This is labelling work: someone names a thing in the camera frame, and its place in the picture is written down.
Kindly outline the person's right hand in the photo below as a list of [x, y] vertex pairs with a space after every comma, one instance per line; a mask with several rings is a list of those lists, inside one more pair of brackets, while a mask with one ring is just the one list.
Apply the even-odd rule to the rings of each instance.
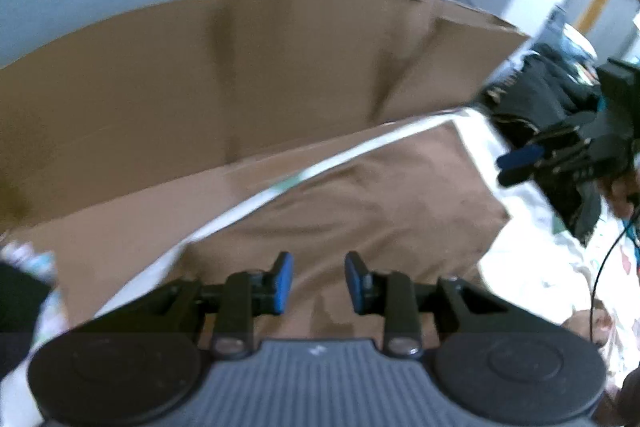
[[639, 193], [639, 171], [628, 171], [618, 178], [607, 176], [597, 182], [600, 194], [617, 218], [629, 219], [634, 213], [631, 197]]

